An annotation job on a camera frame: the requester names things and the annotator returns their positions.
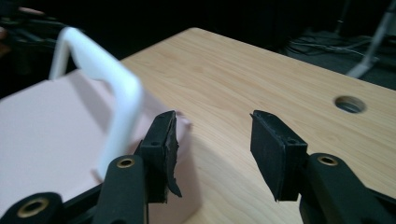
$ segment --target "dark background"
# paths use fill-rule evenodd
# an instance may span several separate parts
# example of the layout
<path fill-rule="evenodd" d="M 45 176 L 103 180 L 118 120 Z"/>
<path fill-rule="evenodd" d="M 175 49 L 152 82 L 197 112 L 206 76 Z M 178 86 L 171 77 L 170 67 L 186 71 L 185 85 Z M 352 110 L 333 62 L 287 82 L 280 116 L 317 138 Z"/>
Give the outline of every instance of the dark background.
<path fill-rule="evenodd" d="M 307 27 L 334 31 L 346 0 L 52 1 L 22 3 L 84 33 L 122 59 L 191 27 L 278 51 Z M 372 35 L 389 0 L 351 0 L 340 36 Z M 1 96 L 46 79 L 51 53 L 29 50 L 31 71 L 18 74 L 15 53 L 0 60 Z"/>

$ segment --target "table surface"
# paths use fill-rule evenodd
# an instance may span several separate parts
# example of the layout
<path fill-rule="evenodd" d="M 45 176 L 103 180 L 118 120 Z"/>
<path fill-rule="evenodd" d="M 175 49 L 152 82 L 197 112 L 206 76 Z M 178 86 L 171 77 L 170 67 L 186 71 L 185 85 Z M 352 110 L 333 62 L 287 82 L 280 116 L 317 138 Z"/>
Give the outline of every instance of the table surface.
<path fill-rule="evenodd" d="M 276 203 L 250 154 L 253 110 L 277 115 L 308 153 L 344 160 L 369 188 L 396 198 L 396 91 L 191 28 L 122 62 L 192 122 L 202 207 L 186 223 L 298 223 L 298 202 Z M 362 100 L 347 113 L 339 96 Z"/>

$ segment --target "white plastic handle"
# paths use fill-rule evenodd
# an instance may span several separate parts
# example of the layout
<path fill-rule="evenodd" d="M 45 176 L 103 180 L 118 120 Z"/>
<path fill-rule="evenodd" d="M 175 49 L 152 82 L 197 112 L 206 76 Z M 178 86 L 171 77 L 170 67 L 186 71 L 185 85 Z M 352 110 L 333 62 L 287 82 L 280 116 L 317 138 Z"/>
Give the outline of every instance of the white plastic handle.
<path fill-rule="evenodd" d="M 143 87 L 138 77 L 116 58 L 71 27 L 64 28 L 59 34 L 49 79 L 64 76 L 70 53 L 84 75 L 108 82 L 116 98 L 108 138 L 97 167 L 97 174 L 103 180 L 110 162 L 127 154 L 142 104 Z"/>

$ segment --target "wooden table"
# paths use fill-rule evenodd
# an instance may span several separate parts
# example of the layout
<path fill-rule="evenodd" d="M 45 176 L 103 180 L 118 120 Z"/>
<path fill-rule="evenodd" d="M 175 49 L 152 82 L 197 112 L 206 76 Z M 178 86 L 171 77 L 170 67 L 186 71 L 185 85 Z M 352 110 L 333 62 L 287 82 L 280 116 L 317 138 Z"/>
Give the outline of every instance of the wooden table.
<path fill-rule="evenodd" d="M 308 153 L 340 157 L 367 187 L 396 198 L 396 91 L 197 28 L 122 62 L 192 121 L 204 203 L 186 223 L 302 222 L 298 202 L 274 201 L 250 154 L 254 109 L 280 117 Z M 337 108 L 343 95 L 366 109 Z"/>

